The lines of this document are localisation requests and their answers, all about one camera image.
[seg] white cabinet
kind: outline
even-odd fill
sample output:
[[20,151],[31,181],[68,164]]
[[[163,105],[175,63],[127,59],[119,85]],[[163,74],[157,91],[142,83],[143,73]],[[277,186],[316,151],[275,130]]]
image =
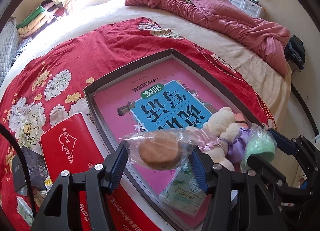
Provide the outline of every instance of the white cabinet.
[[249,0],[229,0],[233,5],[237,6],[239,9],[243,10],[245,13],[249,14],[254,18],[263,18],[265,15],[265,10],[249,1]]

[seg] red floral bedspread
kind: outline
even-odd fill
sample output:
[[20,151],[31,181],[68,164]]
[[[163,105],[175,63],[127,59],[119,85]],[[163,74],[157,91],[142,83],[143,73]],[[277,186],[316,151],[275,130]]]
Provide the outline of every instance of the red floral bedspread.
[[[40,136],[74,113],[90,115],[83,89],[95,79],[145,56],[174,48],[222,82],[260,120],[272,119],[266,105],[242,76],[221,58],[148,18],[101,26],[32,60],[10,83],[0,119],[18,143],[41,153]],[[18,231],[30,227],[17,213],[12,158],[0,136],[0,194],[4,212]]]

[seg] qr code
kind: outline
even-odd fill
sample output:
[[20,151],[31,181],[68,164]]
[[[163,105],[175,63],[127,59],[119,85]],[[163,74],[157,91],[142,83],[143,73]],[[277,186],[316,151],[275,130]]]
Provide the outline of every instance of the qr code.
[[40,172],[40,176],[42,177],[47,177],[48,176],[48,172],[47,172],[47,168],[46,167],[42,167],[39,165],[39,172]]

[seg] drawer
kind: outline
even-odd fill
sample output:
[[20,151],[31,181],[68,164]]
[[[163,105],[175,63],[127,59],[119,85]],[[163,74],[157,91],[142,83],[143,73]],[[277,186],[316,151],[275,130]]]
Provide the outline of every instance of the drawer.
[[233,5],[237,6],[238,8],[242,9],[245,3],[245,0],[229,0]]
[[249,14],[250,16],[258,18],[261,12],[261,8],[252,3],[245,2],[243,6],[243,11]]

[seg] white bed sheet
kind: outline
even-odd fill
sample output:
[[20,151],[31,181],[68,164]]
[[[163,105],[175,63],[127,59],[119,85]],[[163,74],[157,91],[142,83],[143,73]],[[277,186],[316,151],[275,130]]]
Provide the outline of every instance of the white bed sheet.
[[255,53],[226,35],[203,28],[175,14],[150,7],[125,7],[124,0],[112,0],[90,6],[63,17],[39,33],[20,55],[0,88],[0,99],[10,82],[33,59],[48,53],[60,43],[90,32],[104,24],[148,17],[161,27],[182,34],[186,39],[206,48],[234,69],[261,96],[273,114],[277,126],[281,126],[288,104],[291,87],[291,70],[282,77]]

